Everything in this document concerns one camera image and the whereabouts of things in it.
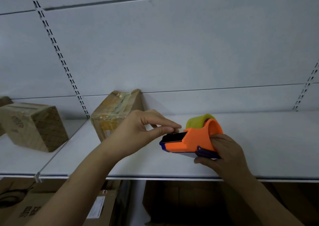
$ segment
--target white label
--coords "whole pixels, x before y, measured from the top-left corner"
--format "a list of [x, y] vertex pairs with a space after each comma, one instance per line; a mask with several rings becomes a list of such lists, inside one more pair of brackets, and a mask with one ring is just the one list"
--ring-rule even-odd
[[89, 218], [99, 218], [101, 215], [101, 211], [103, 208], [105, 196], [97, 197], [89, 214], [87, 215], [87, 219]]

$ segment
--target person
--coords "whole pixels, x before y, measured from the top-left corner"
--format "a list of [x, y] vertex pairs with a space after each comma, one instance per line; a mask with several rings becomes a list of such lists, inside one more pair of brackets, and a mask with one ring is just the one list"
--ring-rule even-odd
[[[153, 129], [147, 131], [147, 124]], [[132, 111], [114, 133], [82, 161], [27, 226], [82, 225], [115, 164], [152, 140], [178, 132], [179, 128], [181, 125], [155, 110]], [[194, 162], [212, 168], [243, 197], [263, 225], [303, 225], [252, 175], [242, 148], [233, 139], [216, 134], [211, 136], [211, 142], [221, 159], [197, 157]]]

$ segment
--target orange tape dispenser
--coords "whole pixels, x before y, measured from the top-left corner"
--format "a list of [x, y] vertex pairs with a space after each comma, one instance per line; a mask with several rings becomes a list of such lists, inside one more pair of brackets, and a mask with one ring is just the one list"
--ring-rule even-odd
[[220, 156], [209, 139], [217, 133], [223, 133], [221, 126], [212, 115], [206, 114], [189, 119], [184, 132], [167, 134], [159, 144], [167, 152], [218, 159]]

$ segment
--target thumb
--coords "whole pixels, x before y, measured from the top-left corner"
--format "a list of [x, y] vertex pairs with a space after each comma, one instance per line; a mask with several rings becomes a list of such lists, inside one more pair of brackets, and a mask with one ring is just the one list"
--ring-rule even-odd
[[168, 127], [168, 126], [160, 126], [160, 127], [157, 127], [157, 128], [154, 128], [150, 131], [148, 131], [147, 133], [149, 134], [150, 136], [150, 139], [151, 141], [164, 135], [164, 134], [167, 134], [167, 133], [173, 133], [174, 132], [174, 128], [172, 127]]
[[217, 164], [213, 159], [208, 159], [205, 157], [196, 157], [194, 159], [194, 163], [205, 165], [205, 166], [213, 169], [215, 172], [217, 172], [217, 170], [219, 168], [219, 164]]

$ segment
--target tape roll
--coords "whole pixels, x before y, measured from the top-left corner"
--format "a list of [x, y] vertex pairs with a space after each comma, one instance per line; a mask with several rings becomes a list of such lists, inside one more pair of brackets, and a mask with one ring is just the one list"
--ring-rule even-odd
[[202, 116], [198, 116], [198, 117], [193, 117], [190, 118], [187, 123], [186, 123], [186, 128], [194, 128], [194, 129], [201, 129], [202, 127], [204, 127], [204, 123], [205, 121], [207, 121], [208, 119], [213, 118], [215, 119], [212, 115], [210, 114], [205, 114]]

